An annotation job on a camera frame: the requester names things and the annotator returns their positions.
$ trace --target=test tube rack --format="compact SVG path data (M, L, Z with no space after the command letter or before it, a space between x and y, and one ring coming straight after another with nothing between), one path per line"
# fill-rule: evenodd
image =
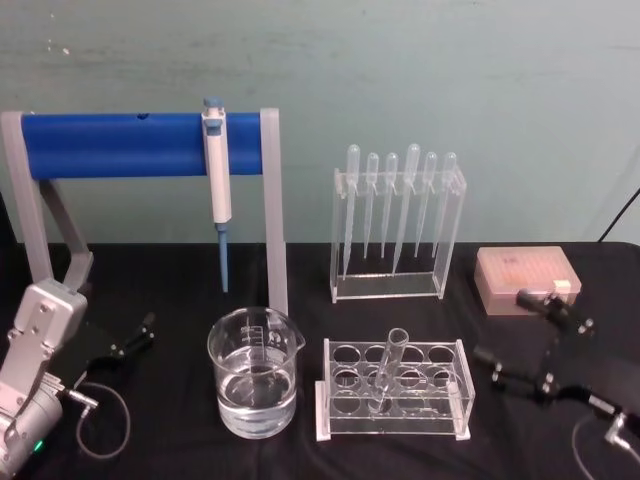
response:
M324 340L324 380L316 382L316 438L334 434L455 435L467 440L475 390L461 340L409 343L386 395L370 408L384 343Z
M347 171L334 172L333 303L442 299L467 189L456 155L448 153L439 162L429 152L421 161L420 147L412 144L402 170L398 156L390 153L378 171L378 155L371 153L365 172L360 171L359 156L359 147L352 145Z

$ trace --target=pipette stand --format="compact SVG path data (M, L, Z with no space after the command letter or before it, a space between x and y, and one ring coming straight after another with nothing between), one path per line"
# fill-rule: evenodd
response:
M417 145L412 147L419 151ZM414 163L413 175L404 170L385 172L383 166L375 174L361 171L357 176L352 175L352 190L353 178L357 180L355 205L352 207L355 213L351 218L347 215L349 174L335 170L330 268L333 303L366 298L436 296L442 299L467 184L456 164L455 154L447 154L440 163L442 165L438 165L435 154L429 153L427 159L420 158L417 171ZM366 198L372 190L373 213L369 211L367 215ZM402 209L401 204L407 195L408 204ZM391 203L385 228L383 210L387 196ZM404 225L399 219L402 210L408 211ZM381 231L381 220L382 239L377 238ZM351 235L347 235L349 228L353 229ZM369 243L369 236L377 239L377 243ZM354 242L350 247L347 246L349 255L346 258L350 260L347 260L346 272L342 253L345 242ZM366 244L368 248L365 249L362 245ZM399 262L393 262L396 254Z
M209 98L202 114L3 112L0 119L34 283L53 278L40 197L71 251L64 284L77 290L86 282L93 263L93 254L65 205L57 179L208 176L224 289L223 247L231 219L228 177L263 175L269 306L287 313L277 109L225 113L219 100ZM170 196L167 192L167 201L179 201Z
M471 438L475 390L462 341L409 343L384 411L370 408L385 343L324 340L324 379L316 382L316 439L347 433Z

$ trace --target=table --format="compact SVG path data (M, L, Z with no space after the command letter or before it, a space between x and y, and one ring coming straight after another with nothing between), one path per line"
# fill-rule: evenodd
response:
M461 338L470 357L481 342L506 360L535 362L553 333L537 318L487 318L472 281L479 245L458 244L446 296L344 301L332 305L329 246L289 245L290 316L307 346L298 411L274 438L248 441L222 425L215 401L206 337L223 314L266 304L264 246L233 245L230 295L218 285L217 251L211 245L97 245L93 293L86 318L116 334L153 311L156 342L134 363L95 375L125 397L133 418L131 441L110 462L80 453L73 435L79 408L65 415L20 478L149 479L571 479L583 478L570 436L588 412L573 403L542 410L490 387L489 373L471 363L476 388L471 440L432 436L335 436L316 443L313 382L321 378L322 341L379 341L403 327L414 341ZM577 305L597 322L603 341L640 362L640 249L622 243L563 245L583 283ZM54 247L54 270L68 260ZM0 331L8 330L29 284L19 247L0 250ZM93 447L117 446L122 422L105 400L95 414ZM640 467L600 440L604 424L587 424L579 449L598 480L637 478Z

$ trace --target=test tube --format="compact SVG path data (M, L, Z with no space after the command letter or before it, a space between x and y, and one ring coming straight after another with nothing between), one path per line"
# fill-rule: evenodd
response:
M373 398L369 401L369 409L372 412L381 413L385 410L384 397L393 386L393 378L402 362L407 343L409 343L409 334L406 330L394 328L389 332L372 389Z

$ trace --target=transfer pipette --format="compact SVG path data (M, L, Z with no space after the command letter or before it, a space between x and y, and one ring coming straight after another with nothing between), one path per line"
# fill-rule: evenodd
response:
M400 209L400 223L398 224L398 236L396 237L396 248L393 251L393 269L391 273L395 275L400 253L402 252L402 243L404 242L404 231L407 227L407 214L409 213L409 200L411 199L411 189L413 181L416 178L416 170L418 169L418 160L420 160L420 146L412 143L407 150L407 161L404 166L403 186L402 186L402 208Z
M367 258L369 238L371 237L371 217L373 216L373 197L375 196L378 178L378 155L370 153L367 157L367 200L364 210L364 258Z
M344 231L344 252L342 256L342 278L347 276L347 267L351 257L351 240L353 239L353 211L356 208L356 188L360 171L360 147L351 145L347 152L347 224Z
M453 175L453 169L456 168L456 163L458 161L458 157L455 153L449 152L444 157L444 165L442 167L442 175L440 175L440 184L438 188L440 191L444 191L445 188L448 187L449 182L451 182L451 176ZM442 233L442 225L444 223L444 211L447 209L447 196L446 195L438 195L440 198L440 203L438 205L438 219L436 222L436 236L433 239L433 249L431 250L431 257L434 258L436 256L436 252L438 251L438 244L440 243L440 234Z
M418 247L422 240L422 229L424 228L424 217L427 214L427 202L429 201L429 194L431 193L431 183L436 172L436 164L438 163L438 156L433 153L427 153L427 159L424 162L424 170L422 171L422 183L424 185L424 192L422 192L422 198L420 199L420 210L418 211L418 227L416 230L416 249L413 252L413 256L418 256Z
M380 258L384 258L384 244L387 241L387 230L389 230L389 214L391 213L391 199L393 198L393 185L398 174L398 156L395 153L387 155L385 162L385 191L384 207L382 209L382 238L380 247Z

